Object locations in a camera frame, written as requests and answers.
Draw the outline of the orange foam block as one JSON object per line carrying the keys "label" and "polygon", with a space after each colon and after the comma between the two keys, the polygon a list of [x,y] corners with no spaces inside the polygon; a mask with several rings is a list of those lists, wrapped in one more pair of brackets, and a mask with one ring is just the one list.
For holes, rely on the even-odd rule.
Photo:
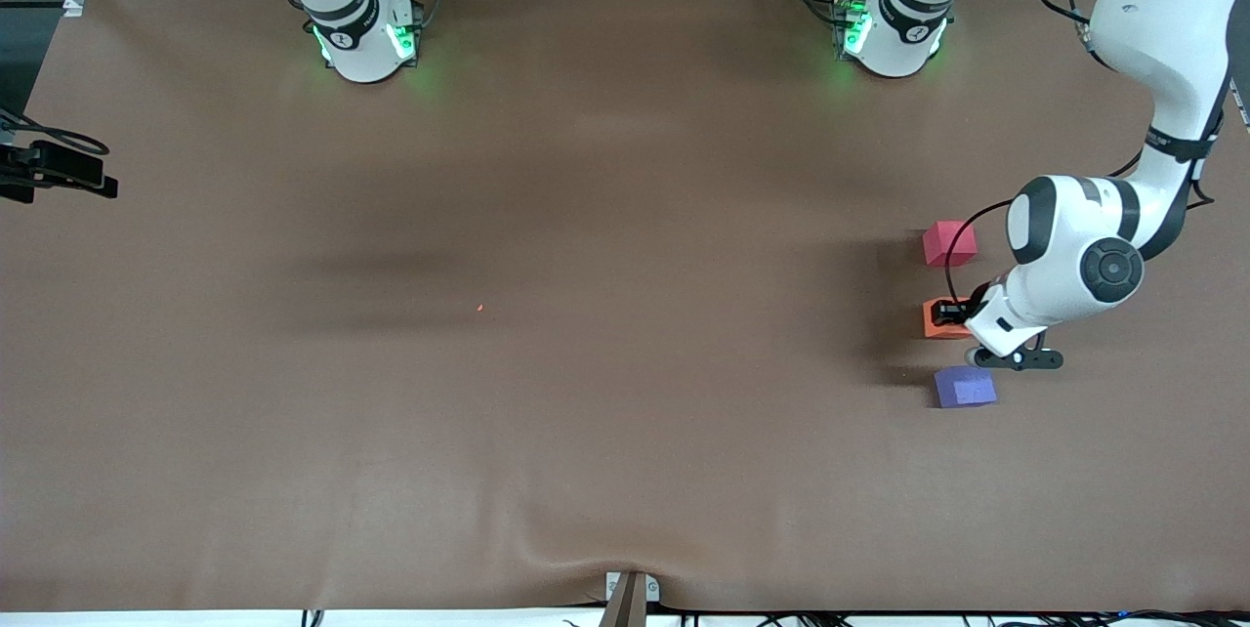
{"label": "orange foam block", "polygon": [[[952,301],[952,299],[932,299],[932,301]],[[932,301],[926,301],[921,307],[921,327],[925,338],[935,341],[965,341],[972,338],[972,332],[965,327],[934,327],[932,326]]]}

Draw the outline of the red foam block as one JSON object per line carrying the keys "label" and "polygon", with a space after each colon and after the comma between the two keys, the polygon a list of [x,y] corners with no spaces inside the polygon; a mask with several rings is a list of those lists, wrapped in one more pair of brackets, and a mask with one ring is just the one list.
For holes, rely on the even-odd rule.
{"label": "red foam block", "polygon": [[926,266],[956,269],[978,257],[979,245],[975,229],[961,221],[936,221],[921,235],[921,247]]}

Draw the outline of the purple foam block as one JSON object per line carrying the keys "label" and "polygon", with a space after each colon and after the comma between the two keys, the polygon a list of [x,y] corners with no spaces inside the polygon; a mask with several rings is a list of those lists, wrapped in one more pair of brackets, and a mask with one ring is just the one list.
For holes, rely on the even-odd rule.
{"label": "purple foam block", "polygon": [[972,408],[996,403],[998,392],[990,368],[946,367],[934,373],[938,408]]}

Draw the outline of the brown table mat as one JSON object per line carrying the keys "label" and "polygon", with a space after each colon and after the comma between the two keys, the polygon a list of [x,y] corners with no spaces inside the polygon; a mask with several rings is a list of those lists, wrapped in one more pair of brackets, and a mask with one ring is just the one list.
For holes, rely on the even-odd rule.
{"label": "brown table mat", "polygon": [[442,0],[326,69],[286,0],[88,0],[0,204],[0,610],[1250,610],[1250,134],[1059,370],[938,408],[920,236],[1138,151],[1036,0],[916,76],[799,0]]}

